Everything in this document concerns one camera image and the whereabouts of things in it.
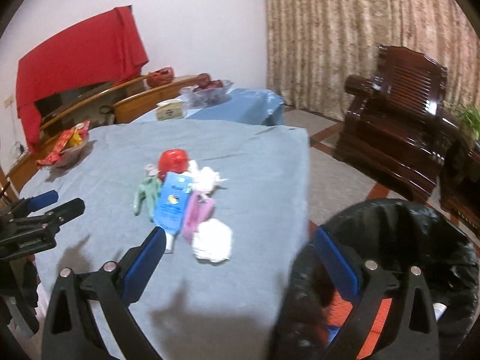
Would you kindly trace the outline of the blue snack packet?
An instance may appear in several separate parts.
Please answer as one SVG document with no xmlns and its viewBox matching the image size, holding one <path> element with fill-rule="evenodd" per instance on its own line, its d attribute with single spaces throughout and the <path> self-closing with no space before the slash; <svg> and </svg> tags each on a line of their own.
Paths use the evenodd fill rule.
<svg viewBox="0 0 480 360">
<path fill-rule="evenodd" d="M 193 179 L 187 175 L 168 172 L 157 197 L 153 222 L 165 232 L 167 254 L 173 252 L 176 236 L 182 230 L 192 182 Z"/>
</svg>

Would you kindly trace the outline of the red snack bag pile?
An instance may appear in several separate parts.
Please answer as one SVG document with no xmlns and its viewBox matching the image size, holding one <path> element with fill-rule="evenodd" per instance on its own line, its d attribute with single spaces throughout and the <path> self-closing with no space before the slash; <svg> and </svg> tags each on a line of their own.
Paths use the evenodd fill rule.
<svg viewBox="0 0 480 360">
<path fill-rule="evenodd" d="M 61 132 L 51 152 L 45 158 L 36 161 L 37 169 L 72 166 L 89 141 L 90 122 L 90 119 L 86 119 Z"/>
</svg>

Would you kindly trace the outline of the green potted plant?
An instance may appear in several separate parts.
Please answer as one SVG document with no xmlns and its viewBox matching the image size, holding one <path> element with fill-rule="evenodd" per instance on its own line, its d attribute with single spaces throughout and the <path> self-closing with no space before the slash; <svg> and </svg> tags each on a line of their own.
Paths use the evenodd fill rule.
<svg viewBox="0 0 480 360">
<path fill-rule="evenodd" d="M 457 104 L 454 108 L 454 114 L 460 126 L 476 141 L 480 135 L 480 113 L 475 105 Z"/>
</svg>

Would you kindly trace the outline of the small white tissue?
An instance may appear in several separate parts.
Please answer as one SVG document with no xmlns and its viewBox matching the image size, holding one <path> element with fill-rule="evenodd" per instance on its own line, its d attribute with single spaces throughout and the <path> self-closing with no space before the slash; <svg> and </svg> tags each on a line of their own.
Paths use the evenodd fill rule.
<svg viewBox="0 0 480 360">
<path fill-rule="evenodd" d="M 225 182 L 219 172 L 215 172 L 209 166 L 199 168 L 196 161 L 190 160 L 187 175 L 192 179 L 192 189 L 203 195 L 211 194 L 216 187 Z"/>
</svg>

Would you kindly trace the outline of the red apple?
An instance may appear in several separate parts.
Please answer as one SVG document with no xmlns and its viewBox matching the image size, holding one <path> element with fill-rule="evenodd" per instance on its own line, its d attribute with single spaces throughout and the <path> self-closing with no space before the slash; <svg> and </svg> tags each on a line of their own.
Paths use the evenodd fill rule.
<svg viewBox="0 0 480 360">
<path fill-rule="evenodd" d="M 207 73 L 201 73 L 197 76 L 197 84 L 200 88 L 207 88 L 211 82 L 212 79 Z"/>
</svg>

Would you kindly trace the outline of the large white tissue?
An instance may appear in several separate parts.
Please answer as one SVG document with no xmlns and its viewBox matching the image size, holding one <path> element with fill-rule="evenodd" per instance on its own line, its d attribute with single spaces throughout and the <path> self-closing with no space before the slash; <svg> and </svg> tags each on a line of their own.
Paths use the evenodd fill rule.
<svg viewBox="0 0 480 360">
<path fill-rule="evenodd" d="M 208 219 L 199 224 L 191 247 L 198 260 L 217 264 L 230 260 L 232 243 L 231 228 L 218 219 Z"/>
</svg>

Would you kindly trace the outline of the black lined trash bin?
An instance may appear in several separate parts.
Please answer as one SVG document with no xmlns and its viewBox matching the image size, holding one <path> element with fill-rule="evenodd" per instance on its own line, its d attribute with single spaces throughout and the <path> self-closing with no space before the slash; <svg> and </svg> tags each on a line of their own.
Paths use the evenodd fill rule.
<svg viewBox="0 0 480 360">
<path fill-rule="evenodd" d="M 437 321 L 438 359 L 479 357 L 479 256 L 474 244 L 438 211 L 400 199 L 355 204 L 323 225 L 336 241 L 392 272 L 419 267 L 432 303 L 448 308 Z M 352 311 L 314 249 L 313 237 L 293 261 L 286 294 L 272 331 L 269 359 L 324 359 Z M 369 359 L 383 330 L 391 299 L 382 301 L 356 359 Z"/>
</svg>

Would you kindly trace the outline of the blue tablecloth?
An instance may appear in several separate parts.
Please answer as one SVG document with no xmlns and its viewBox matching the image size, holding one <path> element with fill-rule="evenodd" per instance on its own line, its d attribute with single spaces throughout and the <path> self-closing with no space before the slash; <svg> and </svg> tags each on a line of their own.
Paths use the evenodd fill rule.
<svg viewBox="0 0 480 360">
<path fill-rule="evenodd" d="M 183 119 L 224 120 L 245 125 L 284 125 L 283 98 L 271 90 L 235 88 L 230 90 L 229 95 L 229 101 L 216 106 L 191 109 L 185 103 Z M 174 99 L 185 102 L 182 96 Z M 158 121 L 155 117 L 155 108 L 134 119 L 134 123 L 154 120 Z"/>
</svg>

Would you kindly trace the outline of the red crumpled plastic bag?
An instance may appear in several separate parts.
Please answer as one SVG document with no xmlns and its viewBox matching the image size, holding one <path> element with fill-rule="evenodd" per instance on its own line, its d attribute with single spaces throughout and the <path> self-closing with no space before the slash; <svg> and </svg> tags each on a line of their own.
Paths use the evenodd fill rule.
<svg viewBox="0 0 480 360">
<path fill-rule="evenodd" d="M 158 161 L 158 177 L 164 181 L 168 172 L 182 174 L 186 172 L 189 166 L 189 155 L 185 150 L 173 149 L 166 150 L 160 155 Z"/>
</svg>

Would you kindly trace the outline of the green rubber glove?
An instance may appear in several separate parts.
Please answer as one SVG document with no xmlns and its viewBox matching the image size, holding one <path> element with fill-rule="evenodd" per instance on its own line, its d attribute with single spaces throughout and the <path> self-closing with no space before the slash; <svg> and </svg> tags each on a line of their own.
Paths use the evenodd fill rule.
<svg viewBox="0 0 480 360">
<path fill-rule="evenodd" d="M 155 205 L 162 187 L 161 180 L 156 176 L 147 176 L 137 187 L 133 197 L 133 213 L 138 216 L 143 205 L 146 205 L 150 221 L 153 221 Z"/>
</svg>

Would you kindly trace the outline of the wooden tv cabinet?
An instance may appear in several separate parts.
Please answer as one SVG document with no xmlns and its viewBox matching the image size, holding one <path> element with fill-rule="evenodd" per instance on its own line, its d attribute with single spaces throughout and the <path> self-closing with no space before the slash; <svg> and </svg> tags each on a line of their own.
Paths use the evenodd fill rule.
<svg viewBox="0 0 480 360">
<path fill-rule="evenodd" d="M 91 120 L 92 128 L 128 124 L 154 110 L 157 103 L 177 97 L 181 89 L 196 83 L 197 76 L 176 76 L 172 82 L 155 88 L 147 85 L 147 79 L 147 76 L 138 76 L 117 86 L 106 83 L 45 117 L 37 151 L 21 156 L 9 172 L 1 173 L 1 203 L 18 199 L 21 189 L 37 172 L 36 161 L 51 151 L 64 129 L 84 119 Z"/>
</svg>

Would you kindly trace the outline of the red orange bag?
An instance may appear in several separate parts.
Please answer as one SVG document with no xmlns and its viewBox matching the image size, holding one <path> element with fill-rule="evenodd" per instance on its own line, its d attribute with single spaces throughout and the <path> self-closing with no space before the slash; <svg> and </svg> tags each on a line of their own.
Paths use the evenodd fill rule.
<svg viewBox="0 0 480 360">
<path fill-rule="evenodd" d="M 149 72 L 145 80 L 148 86 L 157 88 L 172 83 L 174 78 L 174 70 L 171 67 L 163 67 L 160 70 Z"/>
</svg>

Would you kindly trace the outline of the red cloth cover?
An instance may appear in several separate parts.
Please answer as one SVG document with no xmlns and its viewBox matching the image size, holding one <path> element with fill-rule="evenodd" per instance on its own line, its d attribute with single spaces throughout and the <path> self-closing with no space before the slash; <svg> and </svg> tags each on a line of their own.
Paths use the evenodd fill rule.
<svg viewBox="0 0 480 360">
<path fill-rule="evenodd" d="M 140 75 L 149 62 L 132 8 L 115 7 L 66 28 L 19 60 L 16 108 L 28 150 L 40 142 L 36 102 L 64 91 Z"/>
</svg>

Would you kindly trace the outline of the dark wooden side table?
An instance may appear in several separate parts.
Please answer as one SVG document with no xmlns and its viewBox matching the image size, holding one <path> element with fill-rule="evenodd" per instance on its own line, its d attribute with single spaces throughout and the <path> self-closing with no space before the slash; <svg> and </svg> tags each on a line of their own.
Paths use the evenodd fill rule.
<svg viewBox="0 0 480 360">
<path fill-rule="evenodd" d="M 463 136 L 447 152 L 440 173 L 440 205 L 479 237 L 479 142 Z"/>
</svg>

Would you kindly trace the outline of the white paper tube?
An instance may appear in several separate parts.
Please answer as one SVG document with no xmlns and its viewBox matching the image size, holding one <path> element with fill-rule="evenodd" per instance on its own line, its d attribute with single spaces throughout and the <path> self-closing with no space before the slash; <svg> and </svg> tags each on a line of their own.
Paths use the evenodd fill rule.
<svg viewBox="0 0 480 360">
<path fill-rule="evenodd" d="M 448 307 L 440 302 L 433 303 L 433 312 L 435 319 L 439 321 Z"/>
</svg>

